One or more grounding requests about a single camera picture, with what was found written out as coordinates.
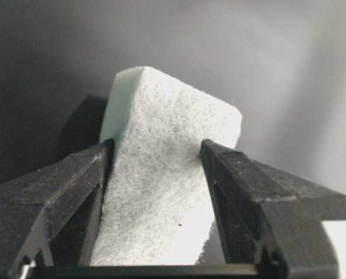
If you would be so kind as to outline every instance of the textured surface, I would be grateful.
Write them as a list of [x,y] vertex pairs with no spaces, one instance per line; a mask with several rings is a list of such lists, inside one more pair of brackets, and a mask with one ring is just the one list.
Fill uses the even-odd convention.
[[[209,140],[200,156],[226,262],[261,262],[262,278],[338,278],[334,239],[321,222],[346,220],[345,195],[260,167],[244,153]],[[273,264],[280,276],[269,273]]]
[[195,263],[214,221],[201,140],[234,147],[241,119],[153,68],[117,74],[101,132],[116,139],[116,160],[92,264]]
[[[39,266],[53,265],[53,257],[56,263],[63,262],[60,258],[66,256],[64,250],[73,252],[67,262],[89,263],[99,227],[96,215],[100,213],[101,199],[93,203],[94,210],[91,206],[79,214],[95,188],[106,187],[112,155],[113,141],[105,141],[0,185],[1,279],[17,278],[21,263],[33,259]],[[51,245],[49,249],[54,238],[75,240],[75,234],[84,238],[68,241],[66,247]]]

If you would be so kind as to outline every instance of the black tool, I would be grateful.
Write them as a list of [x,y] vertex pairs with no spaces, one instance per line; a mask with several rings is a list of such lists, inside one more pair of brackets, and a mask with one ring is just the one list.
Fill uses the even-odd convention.
[[209,140],[202,143],[201,161],[227,264],[85,266],[112,143],[0,185],[0,278],[338,279],[321,221],[346,220],[346,196]]

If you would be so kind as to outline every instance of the sponge edge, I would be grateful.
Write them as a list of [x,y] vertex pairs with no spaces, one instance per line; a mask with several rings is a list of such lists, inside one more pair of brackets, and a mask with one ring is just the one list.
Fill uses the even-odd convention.
[[195,264],[214,221],[201,141],[233,148],[241,120],[154,68],[118,73],[100,135],[116,140],[116,156],[91,265]]

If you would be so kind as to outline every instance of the white fibrous pad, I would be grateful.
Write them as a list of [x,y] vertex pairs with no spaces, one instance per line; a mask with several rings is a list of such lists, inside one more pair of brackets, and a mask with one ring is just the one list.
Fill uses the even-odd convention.
[[154,68],[118,73],[100,135],[116,150],[91,265],[195,264],[214,221],[200,145],[234,148],[241,120]]

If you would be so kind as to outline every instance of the foam block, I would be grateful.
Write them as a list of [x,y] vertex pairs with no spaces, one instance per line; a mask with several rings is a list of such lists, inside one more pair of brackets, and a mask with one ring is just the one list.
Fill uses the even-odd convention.
[[118,73],[100,135],[116,155],[91,265],[195,264],[214,221],[201,141],[235,147],[241,120],[154,68]]

